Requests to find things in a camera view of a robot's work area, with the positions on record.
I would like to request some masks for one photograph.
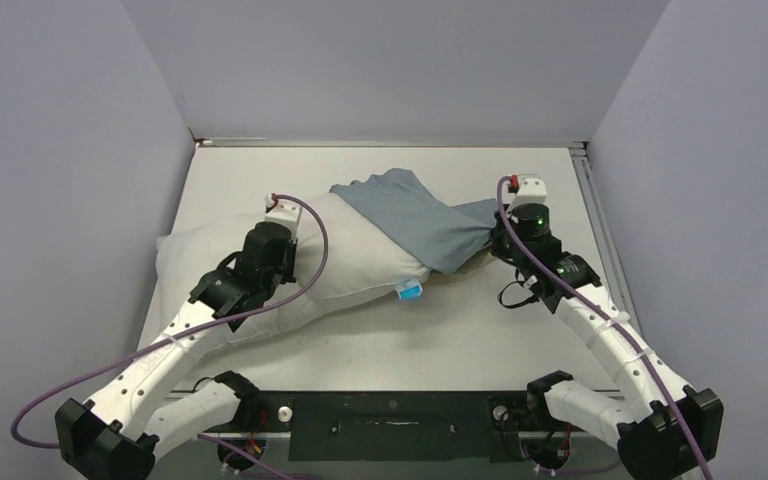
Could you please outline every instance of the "bolt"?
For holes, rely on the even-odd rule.
[[[508,409],[504,405],[499,405],[493,409],[493,418],[496,420],[502,420],[508,418]]]
[[[290,407],[281,407],[278,409],[278,420],[287,423],[291,418],[293,418],[293,410]]]

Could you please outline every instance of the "blue tag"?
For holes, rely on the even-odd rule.
[[[399,300],[414,300],[422,296],[422,285],[415,278],[397,283],[395,288]]]

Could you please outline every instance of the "gray fabric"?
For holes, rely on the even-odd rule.
[[[454,273],[490,238],[495,200],[450,207],[410,170],[393,168],[365,182],[334,185],[331,193],[351,205],[423,265]]]

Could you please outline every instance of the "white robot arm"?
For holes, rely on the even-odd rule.
[[[153,342],[167,342],[134,360],[83,404],[68,400],[55,415],[61,455],[93,479],[144,478],[157,458],[187,439],[234,418],[257,389],[226,372],[205,388],[163,408],[170,391],[204,355],[235,340],[242,320],[181,333],[219,318],[261,308],[279,284],[293,282],[298,206],[267,200],[264,221],[243,249],[204,275],[181,310]]]
[[[623,397],[611,399],[555,372],[529,384],[530,413],[547,429],[572,424],[616,448],[636,479],[678,477],[712,458],[723,413],[717,396],[710,389],[697,392],[668,367],[629,325],[628,313],[617,308],[587,262],[562,250],[550,230],[546,186],[539,178],[511,177],[509,191],[516,195],[507,218],[498,217],[494,255],[514,266],[533,299],[578,335]]]

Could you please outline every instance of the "white tabletop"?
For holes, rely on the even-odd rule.
[[[200,148],[173,232],[260,212],[269,192],[312,198],[335,183],[392,167],[413,170],[450,205],[495,196],[503,175],[540,175],[549,191],[553,233],[603,275],[565,148]],[[616,390],[587,348],[545,307],[498,305],[496,295],[512,279],[511,267],[494,262],[466,281],[428,286],[416,302],[400,303],[394,294],[206,357],[185,383],[236,370],[263,390],[517,390],[560,369],[592,389]],[[522,292],[510,293],[517,298]],[[159,312],[155,289],[141,346],[165,323]]]

